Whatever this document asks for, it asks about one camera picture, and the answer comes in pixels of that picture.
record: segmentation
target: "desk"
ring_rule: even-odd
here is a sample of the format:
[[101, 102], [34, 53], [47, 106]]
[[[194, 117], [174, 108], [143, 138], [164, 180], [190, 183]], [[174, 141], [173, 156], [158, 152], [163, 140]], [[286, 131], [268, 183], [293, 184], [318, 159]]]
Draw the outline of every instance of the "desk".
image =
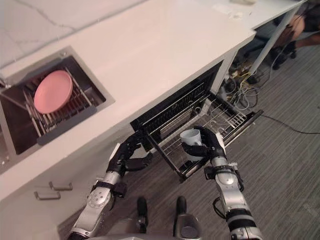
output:
[[257, 59], [252, 64], [250, 72], [254, 73], [267, 56], [276, 40], [290, 22], [294, 14], [306, 0], [257, 0], [255, 4], [246, 5], [232, 3], [230, 0], [196, 0], [213, 10], [229, 15], [229, 18], [242, 22], [249, 29], [256, 29], [263, 24], [285, 14], [270, 40], [267, 42]]

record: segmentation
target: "wire rack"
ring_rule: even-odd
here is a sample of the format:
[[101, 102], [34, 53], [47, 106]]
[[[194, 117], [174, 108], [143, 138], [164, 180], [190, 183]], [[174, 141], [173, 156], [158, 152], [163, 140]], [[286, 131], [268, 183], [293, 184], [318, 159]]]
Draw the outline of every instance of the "wire rack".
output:
[[30, 83], [32, 90], [30, 90], [30, 84], [22, 90], [25, 98], [25, 107], [39, 137], [51, 132], [61, 122], [72, 118], [93, 104], [93, 99], [91, 101], [89, 100], [69, 70], [67, 68], [63, 68], [62, 70], [68, 72], [71, 76], [73, 90], [69, 101], [59, 110], [47, 114], [42, 114], [36, 110], [34, 105], [35, 90], [43, 78], [35, 79]]
[[[193, 128], [193, 126], [203, 126], [213, 132], [221, 133], [223, 138], [227, 138], [232, 134], [241, 124], [243, 124], [247, 116], [241, 112], [230, 111], [230, 107], [220, 103], [217, 99], [212, 101], [206, 99], [202, 108], [196, 107], [192, 109], [196, 111], [197, 115], [189, 120], [186, 124], [181, 126], [175, 133], [167, 137], [165, 140], [159, 143], [159, 147], [164, 154], [178, 167], [179, 170], [184, 173], [190, 169], [197, 162], [190, 162], [187, 160], [181, 140], [180, 133]], [[182, 115], [177, 118], [176, 122], [172, 124], [179, 124], [184, 122], [184, 118], [187, 118], [188, 114]]]

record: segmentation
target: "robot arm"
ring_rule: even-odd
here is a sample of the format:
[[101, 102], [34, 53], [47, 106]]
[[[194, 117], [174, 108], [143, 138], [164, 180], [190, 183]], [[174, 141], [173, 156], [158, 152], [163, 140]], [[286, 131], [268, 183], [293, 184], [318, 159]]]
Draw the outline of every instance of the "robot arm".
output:
[[133, 158], [134, 151], [141, 147], [143, 134], [136, 132], [122, 144], [117, 144], [111, 155], [111, 160], [102, 180], [92, 187], [87, 203], [75, 222], [68, 240], [84, 240], [92, 238], [99, 229], [105, 211], [113, 207], [115, 197], [124, 197], [126, 185], [121, 182], [126, 172], [144, 169], [151, 162], [152, 154], [144, 158]]
[[[214, 179], [219, 197], [213, 202], [215, 212], [226, 220], [230, 236], [233, 240], [258, 239], [262, 240], [262, 234], [257, 228], [250, 208], [242, 191], [243, 181], [240, 177], [237, 164], [227, 162], [225, 145], [219, 133], [213, 133], [207, 128], [195, 126], [200, 130], [202, 143], [205, 146], [189, 146], [182, 143], [184, 150], [194, 156], [208, 157], [211, 166], [204, 169], [206, 179]], [[215, 206], [221, 201], [223, 212]]]

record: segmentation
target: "table leg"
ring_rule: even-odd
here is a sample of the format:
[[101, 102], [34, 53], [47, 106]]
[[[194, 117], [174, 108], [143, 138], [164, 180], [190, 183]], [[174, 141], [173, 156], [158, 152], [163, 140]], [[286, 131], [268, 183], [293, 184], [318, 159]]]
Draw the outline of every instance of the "table leg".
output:
[[265, 57], [268, 55], [269, 51], [272, 49], [272, 47], [276, 43], [280, 34], [283, 32], [283, 30], [286, 28], [286, 26], [290, 23], [291, 19], [296, 14], [296, 12], [298, 11], [299, 8], [300, 8], [300, 5], [291, 9], [290, 11], [288, 11], [284, 15], [284, 18], [282, 19], [280, 24], [276, 27], [275, 32], [273, 33], [273, 35], [271, 36], [269, 41], [266, 43], [266, 45], [262, 49], [261, 53], [257, 57], [257, 59], [252, 64], [250, 71], [249, 71], [250, 73], [254, 73], [258, 69], [258, 67], [260, 66], [262, 61], [265, 59]]

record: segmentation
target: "sink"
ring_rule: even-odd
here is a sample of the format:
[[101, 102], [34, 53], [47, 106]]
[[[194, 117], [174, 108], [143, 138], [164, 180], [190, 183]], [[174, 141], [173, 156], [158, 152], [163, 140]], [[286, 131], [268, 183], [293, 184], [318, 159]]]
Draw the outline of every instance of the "sink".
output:
[[[60, 110], [41, 114], [34, 107], [35, 92], [41, 81], [56, 70], [70, 74], [71, 98]], [[6, 145], [2, 152], [9, 155], [10, 164], [4, 164], [8, 167], [2, 167], [1, 173], [115, 102], [71, 47], [42, 59], [6, 81], [12, 86], [0, 94], [0, 125]]]

